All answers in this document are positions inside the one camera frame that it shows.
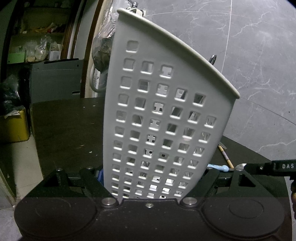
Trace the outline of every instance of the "wooden stick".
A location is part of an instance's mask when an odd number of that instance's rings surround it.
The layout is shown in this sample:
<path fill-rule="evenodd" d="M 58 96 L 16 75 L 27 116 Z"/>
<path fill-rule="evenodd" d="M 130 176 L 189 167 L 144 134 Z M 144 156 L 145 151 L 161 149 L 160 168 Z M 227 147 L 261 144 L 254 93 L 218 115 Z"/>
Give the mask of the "wooden stick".
<path fill-rule="evenodd" d="M 223 150 L 222 146 L 218 145 L 218 148 L 219 148 L 219 150 L 222 152 L 222 154 L 223 154 L 223 156 L 224 156 L 224 158 L 225 158 L 225 160 L 226 160 L 228 166 L 229 166 L 230 168 L 233 168 L 233 169 L 234 169 L 233 164 L 232 164 L 231 161 L 229 160 L 229 158 L 228 158 L 228 156 L 226 155 L 225 151 Z"/>

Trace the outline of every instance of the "white plastic basket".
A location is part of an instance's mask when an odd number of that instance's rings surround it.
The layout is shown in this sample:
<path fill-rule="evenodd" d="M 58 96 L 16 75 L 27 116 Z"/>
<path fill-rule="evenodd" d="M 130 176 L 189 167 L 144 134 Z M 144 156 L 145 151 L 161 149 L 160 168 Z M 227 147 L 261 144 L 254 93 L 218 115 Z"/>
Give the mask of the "white plastic basket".
<path fill-rule="evenodd" d="M 239 93 L 180 39 L 118 12 L 104 111 L 104 185 L 119 202 L 180 200 L 210 162 Z"/>

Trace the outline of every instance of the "metal bolt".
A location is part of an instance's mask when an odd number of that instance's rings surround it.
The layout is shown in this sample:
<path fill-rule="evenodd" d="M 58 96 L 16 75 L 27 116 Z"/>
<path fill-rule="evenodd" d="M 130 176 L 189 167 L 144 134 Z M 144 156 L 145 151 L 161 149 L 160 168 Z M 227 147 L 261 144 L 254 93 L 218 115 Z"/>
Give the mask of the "metal bolt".
<path fill-rule="evenodd" d="M 105 197 L 102 199 L 102 204 L 106 206 L 111 206 L 116 203 L 116 200 L 112 197 Z"/>
<path fill-rule="evenodd" d="M 146 206 L 147 208 L 152 208 L 154 205 L 153 205 L 152 203 L 146 203 L 145 206 Z"/>
<path fill-rule="evenodd" d="M 183 198 L 183 203 L 186 205 L 194 205 L 197 203 L 197 199 L 194 197 L 185 197 Z"/>

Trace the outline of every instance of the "gray metal box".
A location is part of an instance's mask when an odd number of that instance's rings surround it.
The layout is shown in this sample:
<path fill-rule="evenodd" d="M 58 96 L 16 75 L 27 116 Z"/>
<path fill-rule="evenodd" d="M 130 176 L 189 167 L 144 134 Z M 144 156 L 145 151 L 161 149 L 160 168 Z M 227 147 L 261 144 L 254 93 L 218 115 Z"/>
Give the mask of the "gray metal box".
<path fill-rule="evenodd" d="M 80 98 L 82 66 L 78 59 L 32 64 L 31 103 Z"/>

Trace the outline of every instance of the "dark tabletop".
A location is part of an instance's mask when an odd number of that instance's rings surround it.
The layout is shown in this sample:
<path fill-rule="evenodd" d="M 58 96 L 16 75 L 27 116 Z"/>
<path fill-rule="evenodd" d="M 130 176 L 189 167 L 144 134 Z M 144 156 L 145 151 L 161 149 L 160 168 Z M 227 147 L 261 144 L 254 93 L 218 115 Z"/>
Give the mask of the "dark tabletop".
<path fill-rule="evenodd" d="M 78 172 L 87 166 L 103 164 L 104 98 L 85 98 L 35 103 L 33 129 L 43 176 L 55 168 Z M 221 142 L 234 166 L 241 163 L 269 162 L 241 144 L 222 137 Z M 217 148 L 212 164 L 226 165 Z M 273 195 L 287 197 L 283 177 L 254 176 Z"/>

